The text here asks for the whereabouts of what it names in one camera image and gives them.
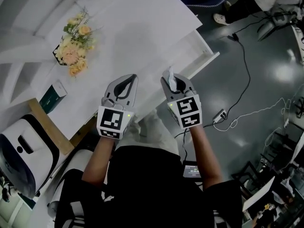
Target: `white cable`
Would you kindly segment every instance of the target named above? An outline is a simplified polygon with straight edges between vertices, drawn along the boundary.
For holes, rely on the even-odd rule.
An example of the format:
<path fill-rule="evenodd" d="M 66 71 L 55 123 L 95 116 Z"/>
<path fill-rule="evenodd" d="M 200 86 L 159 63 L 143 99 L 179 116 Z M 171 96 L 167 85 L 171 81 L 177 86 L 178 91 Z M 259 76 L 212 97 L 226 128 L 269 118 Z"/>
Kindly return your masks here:
<path fill-rule="evenodd" d="M 248 114 L 241 115 L 241 116 L 237 117 L 236 119 L 234 119 L 234 120 L 230 123 L 229 127 L 228 127 L 227 129 L 225 129 L 225 130 L 218 129 L 214 124 L 213 124 L 213 127 L 214 127 L 216 130 L 220 131 L 220 132 L 226 132 L 226 131 L 229 130 L 229 128 L 235 128 L 235 127 L 236 127 L 236 125 L 238 124 L 239 118 L 241 118 L 241 117 L 243 117 L 243 116 L 252 115 L 252 114 L 254 114 L 254 113 L 259 113 L 259 112 L 261 112 L 261 111 L 269 110 L 269 109 L 275 107 L 281 100 L 283 100 L 284 105 L 285 105 L 285 106 L 281 109 L 281 114 L 284 115 L 284 114 L 285 114 L 285 111 L 286 111 L 286 110 L 289 110 L 289 111 L 288 111 L 288 116 L 289 116 L 291 101 L 292 101 L 293 98 L 296 96 L 296 94 L 299 92 L 299 90 L 302 88 L 302 86 L 304 86 L 304 84 L 301 84 L 301 85 L 300 85 L 300 87 L 298 88 L 298 90 L 295 92 L 295 94 L 293 95 L 293 97 L 292 97 L 291 99 L 288 99 L 287 101 L 285 101 L 285 99 L 281 97 L 281 98 L 280 98 L 274 105 L 272 105 L 271 107 L 267 107 L 267 108 L 264 108 L 264 109 L 261 109 L 261 110 L 255 111 L 255 112 L 251 112 L 251 113 L 248 113 Z"/>

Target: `electrical outlet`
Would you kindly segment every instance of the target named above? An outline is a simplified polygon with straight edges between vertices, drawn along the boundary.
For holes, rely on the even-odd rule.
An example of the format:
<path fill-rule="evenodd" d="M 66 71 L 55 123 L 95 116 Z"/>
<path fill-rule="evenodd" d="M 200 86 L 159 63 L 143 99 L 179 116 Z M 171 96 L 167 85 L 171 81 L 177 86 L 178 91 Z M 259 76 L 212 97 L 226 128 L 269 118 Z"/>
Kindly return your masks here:
<path fill-rule="evenodd" d="M 227 112 L 224 109 L 221 109 L 219 113 L 213 118 L 213 123 L 218 123 L 221 119 L 225 119 Z"/>

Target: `person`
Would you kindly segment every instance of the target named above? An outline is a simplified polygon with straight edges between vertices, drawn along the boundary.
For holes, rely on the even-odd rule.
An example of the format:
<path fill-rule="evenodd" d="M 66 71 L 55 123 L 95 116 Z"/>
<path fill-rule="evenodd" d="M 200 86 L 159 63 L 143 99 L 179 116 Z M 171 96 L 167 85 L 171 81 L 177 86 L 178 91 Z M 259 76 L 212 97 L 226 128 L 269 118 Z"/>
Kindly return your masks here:
<path fill-rule="evenodd" d="M 140 123 L 131 124 L 110 163 L 114 140 L 101 137 L 81 180 L 65 180 L 72 184 L 63 187 L 55 227 L 81 220 L 84 227 L 193 224 L 241 228 L 240 186 L 233 180 L 223 182 L 202 125 L 190 128 L 190 133 L 203 192 L 195 182 L 183 178 L 177 142 L 156 111 Z M 141 138 L 144 128 L 147 134 Z M 101 197 L 106 174 L 110 201 Z M 84 216 L 76 215 L 77 202 Z"/>
<path fill-rule="evenodd" d="M 270 11 L 275 4 L 296 5 L 301 4 L 302 0 L 238 0 L 228 8 L 225 14 L 214 14 L 213 18 L 218 24 L 229 25 L 240 19 L 244 19 L 251 14 L 260 11 Z"/>

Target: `white table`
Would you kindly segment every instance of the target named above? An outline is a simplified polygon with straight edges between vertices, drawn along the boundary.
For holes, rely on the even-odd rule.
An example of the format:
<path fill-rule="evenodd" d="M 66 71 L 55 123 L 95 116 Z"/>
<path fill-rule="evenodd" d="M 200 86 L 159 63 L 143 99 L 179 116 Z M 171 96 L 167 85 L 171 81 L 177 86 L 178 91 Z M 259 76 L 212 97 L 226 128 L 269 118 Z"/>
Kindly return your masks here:
<path fill-rule="evenodd" d="M 71 78 L 67 67 L 56 64 L 37 95 L 40 100 L 60 79 L 67 96 L 48 115 L 67 139 L 92 117 L 108 84 L 120 76 L 138 75 L 134 107 L 140 120 L 165 100 L 160 78 L 166 68 L 191 78 L 219 55 L 198 34 L 201 22 L 180 0 L 78 0 L 46 37 L 52 48 L 79 6 L 93 16 L 93 28 L 102 27 L 89 69 Z"/>

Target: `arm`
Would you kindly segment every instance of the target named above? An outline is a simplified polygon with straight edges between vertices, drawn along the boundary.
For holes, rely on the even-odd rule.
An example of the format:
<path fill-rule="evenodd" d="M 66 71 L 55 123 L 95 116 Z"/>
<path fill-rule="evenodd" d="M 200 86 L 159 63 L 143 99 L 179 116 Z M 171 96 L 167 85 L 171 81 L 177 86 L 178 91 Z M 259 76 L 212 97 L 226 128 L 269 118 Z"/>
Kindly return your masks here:
<path fill-rule="evenodd" d="M 204 190 L 221 183 L 222 174 L 220 165 L 215 157 L 202 125 L 190 128 L 196 161 L 203 179 Z"/>
<path fill-rule="evenodd" d="M 114 140 L 101 137 L 94 153 L 87 164 L 82 180 L 101 187 L 105 180 Z"/>

